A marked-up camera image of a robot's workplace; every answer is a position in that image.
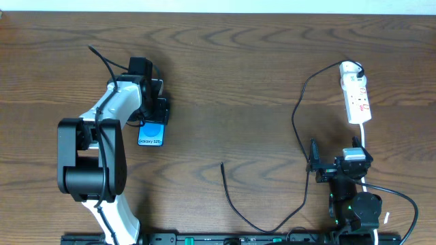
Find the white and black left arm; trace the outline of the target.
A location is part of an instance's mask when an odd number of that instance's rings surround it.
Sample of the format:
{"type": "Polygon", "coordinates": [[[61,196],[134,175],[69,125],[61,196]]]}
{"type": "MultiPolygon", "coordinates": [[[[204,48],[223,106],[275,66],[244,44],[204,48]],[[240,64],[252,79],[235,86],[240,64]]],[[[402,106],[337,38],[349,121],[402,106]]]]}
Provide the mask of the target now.
{"type": "Polygon", "coordinates": [[[95,217],[103,234],[74,238],[77,244],[143,244],[141,224],[123,193],[127,159],[122,130],[137,120],[139,146],[162,146],[169,103],[164,81],[119,75],[107,91],[78,118],[64,118],[57,127],[57,183],[95,217]]]}

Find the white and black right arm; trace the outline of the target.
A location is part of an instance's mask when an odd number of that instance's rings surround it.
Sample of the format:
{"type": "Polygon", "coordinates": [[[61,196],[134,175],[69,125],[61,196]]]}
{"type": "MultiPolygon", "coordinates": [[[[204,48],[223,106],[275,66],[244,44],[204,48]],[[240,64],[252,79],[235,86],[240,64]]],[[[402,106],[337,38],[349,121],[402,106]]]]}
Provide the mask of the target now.
{"type": "Polygon", "coordinates": [[[368,173],[373,157],[357,137],[352,147],[344,148],[332,163],[322,163],[317,142],[310,142],[308,172],[315,173],[317,183],[327,183],[330,189],[329,213],[336,228],[326,235],[334,244],[379,244],[377,229],[382,210],[379,195],[357,191],[357,184],[368,173]]]}

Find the blue Galaxy S25+ smartphone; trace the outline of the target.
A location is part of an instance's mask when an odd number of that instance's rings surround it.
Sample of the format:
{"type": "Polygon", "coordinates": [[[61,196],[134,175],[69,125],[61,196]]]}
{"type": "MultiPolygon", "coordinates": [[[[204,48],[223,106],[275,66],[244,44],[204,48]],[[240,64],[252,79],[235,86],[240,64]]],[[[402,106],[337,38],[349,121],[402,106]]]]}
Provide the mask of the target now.
{"type": "Polygon", "coordinates": [[[139,146],[163,146],[165,125],[157,123],[145,123],[139,128],[139,146]]]}

